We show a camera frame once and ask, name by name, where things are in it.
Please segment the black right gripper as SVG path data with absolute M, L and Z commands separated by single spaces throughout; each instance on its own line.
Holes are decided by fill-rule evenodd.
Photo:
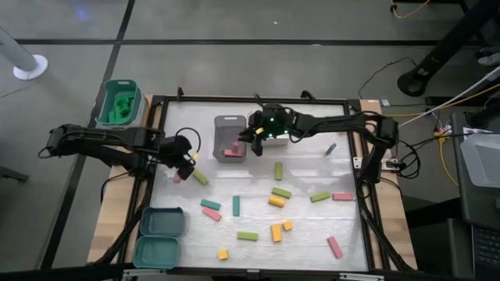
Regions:
M 252 152 L 263 154 L 263 141 L 288 134 L 293 123 L 293 110 L 277 103 L 265 104 L 250 115 L 249 127 L 238 134 L 241 142 L 252 142 Z

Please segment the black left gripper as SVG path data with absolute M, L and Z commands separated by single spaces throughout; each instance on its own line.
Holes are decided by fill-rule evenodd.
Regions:
M 162 138 L 159 142 L 159 161 L 169 168 L 178 168 L 179 177 L 186 180 L 195 171 L 195 162 L 188 156 L 191 149 L 190 141 L 184 136 Z

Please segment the grey translucent plastic bin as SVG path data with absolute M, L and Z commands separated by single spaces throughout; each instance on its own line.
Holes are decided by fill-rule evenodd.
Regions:
M 241 163 L 246 157 L 246 143 L 238 140 L 238 134 L 246 127 L 244 116 L 216 116 L 214 119 L 214 147 L 213 157 L 221 163 Z M 232 150 L 235 141 L 239 142 L 239 151 L 242 158 L 225 158 L 224 151 Z

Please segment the blue-grey plastic bin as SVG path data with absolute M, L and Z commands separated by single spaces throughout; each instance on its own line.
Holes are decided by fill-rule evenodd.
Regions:
M 177 237 L 184 231 L 182 208 L 147 207 L 141 216 L 140 231 L 143 236 Z

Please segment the pale grey plastic bin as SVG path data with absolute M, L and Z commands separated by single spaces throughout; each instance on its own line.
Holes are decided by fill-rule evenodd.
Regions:
M 147 119 L 149 102 L 144 94 L 137 94 L 135 97 L 134 105 L 132 106 L 131 117 L 124 123 L 109 123 L 108 122 L 108 111 L 113 109 L 113 101 L 105 97 L 105 102 L 101 107 L 101 111 L 98 117 L 95 117 L 97 128 L 107 128 L 107 129 L 120 129 L 127 127 L 139 127 L 145 124 Z

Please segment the teal plastic bin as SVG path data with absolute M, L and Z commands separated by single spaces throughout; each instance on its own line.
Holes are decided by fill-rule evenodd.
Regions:
M 180 255 L 175 237 L 142 236 L 134 246 L 132 263 L 138 269 L 173 269 Z
M 108 80 L 104 84 L 105 86 L 105 97 L 110 98 L 113 101 L 112 110 L 114 110 L 115 105 L 115 96 L 120 92 L 134 92 L 134 101 L 137 94 L 142 93 L 140 87 L 133 80 Z M 115 123 L 124 123 L 131 117 L 132 106 L 134 105 L 134 101 L 130 107 L 130 115 L 125 119 L 117 119 Z

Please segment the small connector box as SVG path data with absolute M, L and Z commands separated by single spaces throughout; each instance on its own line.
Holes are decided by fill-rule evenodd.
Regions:
M 381 161 L 381 169 L 383 171 L 397 172 L 406 167 L 406 164 L 400 162 L 397 158 L 383 158 Z

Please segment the dark floor object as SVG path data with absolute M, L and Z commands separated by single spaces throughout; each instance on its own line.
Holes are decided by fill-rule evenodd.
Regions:
M 29 176 L 0 165 L 0 178 L 26 182 L 29 179 Z

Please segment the white pole with round base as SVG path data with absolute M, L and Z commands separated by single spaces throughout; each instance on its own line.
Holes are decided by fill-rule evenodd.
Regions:
M 48 60 L 43 55 L 31 54 L 2 27 L 0 27 L 0 55 L 12 63 L 12 73 L 19 80 L 36 79 L 48 69 Z

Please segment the black stand with round base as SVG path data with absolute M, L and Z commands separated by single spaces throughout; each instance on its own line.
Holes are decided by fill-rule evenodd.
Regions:
M 452 58 L 471 38 L 477 45 L 488 46 L 481 29 L 490 21 L 500 26 L 500 0 L 473 0 L 471 8 L 466 0 L 437 0 L 438 3 L 460 5 L 463 18 L 436 44 L 426 57 L 397 80 L 398 89 L 411 97 L 419 97 L 426 91 L 427 84 L 446 62 Z

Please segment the black cabinet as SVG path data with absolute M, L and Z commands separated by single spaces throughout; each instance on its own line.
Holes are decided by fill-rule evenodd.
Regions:
M 472 230 L 463 219 L 461 200 L 456 197 L 432 202 L 410 196 L 402 199 L 419 269 L 472 279 Z

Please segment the black desk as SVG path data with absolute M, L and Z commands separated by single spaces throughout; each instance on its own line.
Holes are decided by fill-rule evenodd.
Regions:
M 495 204 L 500 203 L 500 188 L 479 187 L 472 183 L 460 149 L 463 141 L 464 136 L 454 137 L 452 141 L 462 216 L 474 226 L 500 231 L 500 207 Z

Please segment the person's shoe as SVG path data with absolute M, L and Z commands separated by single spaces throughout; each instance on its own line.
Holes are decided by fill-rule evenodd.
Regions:
M 482 66 L 500 66 L 500 47 L 482 48 L 477 53 L 477 62 Z

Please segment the black table frame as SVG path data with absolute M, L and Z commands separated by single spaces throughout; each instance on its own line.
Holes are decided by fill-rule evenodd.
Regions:
M 208 98 L 168 102 L 159 129 L 192 142 L 196 169 L 209 183 L 200 184 L 193 173 L 185 181 L 174 183 L 173 170 L 154 164 L 141 207 L 130 221 L 138 229 L 138 239 L 143 236 L 140 221 L 147 207 L 180 207 L 185 223 L 183 233 L 175 237 L 180 243 L 179 260 L 176 267 L 166 269 L 175 273 L 366 272 L 373 267 L 371 237 L 377 238 L 395 268 L 409 271 L 409 265 L 373 217 L 372 205 L 366 202 L 374 184 L 357 179 L 359 170 L 352 159 L 368 155 L 372 148 L 359 134 L 318 133 L 298 143 L 289 139 L 286 146 L 262 146 L 261 156 L 246 143 L 246 157 L 241 163 L 221 163 L 213 157 L 216 116 L 244 116 L 247 127 L 250 115 L 268 103 L 315 117 L 358 113 L 351 112 L 342 101 Z M 325 156 L 333 143 L 337 147 Z M 276 162 L 283 164 L 282 180 L 274 179 Z M 283 208 L 268 204 L 274 187 L 292 193 L 290 199 L 281 197 L 286 201 Z M 312 203 L 310 197 L 321 192 L 330 192 L 331 197 Z M 332 194 L 336 193 L 353 194 L 355 199 L 334 201 Z M 234 195 L 240 196 L 239 216 L 232 214 Z M 219 222 L 202 213 L 202 199 L 220 203 Z M 284 230 L 285 221 L 292 221 L 291 230 Z M 281 226 L 281 242 L 272 240 L 273 224 Z M 259 239 L 239 240 L 238 231 L 258 233 Z M 334 257 L 328 237 L 336 238 L 342 258 Z M 228 250 L 227 260 L 219 260 L 219 250 Z

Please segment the silver frame bracket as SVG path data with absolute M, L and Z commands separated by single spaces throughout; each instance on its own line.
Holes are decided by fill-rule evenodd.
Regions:
M 383 276 L 358 274 L 358 273 L 340 273 L 339 279 L 343 281 L 385 281 Z
M 122 274 L 122 281 L 137 281 L 142 276 L 157 276 L 165 274 L 165 269 L 125 269 Z

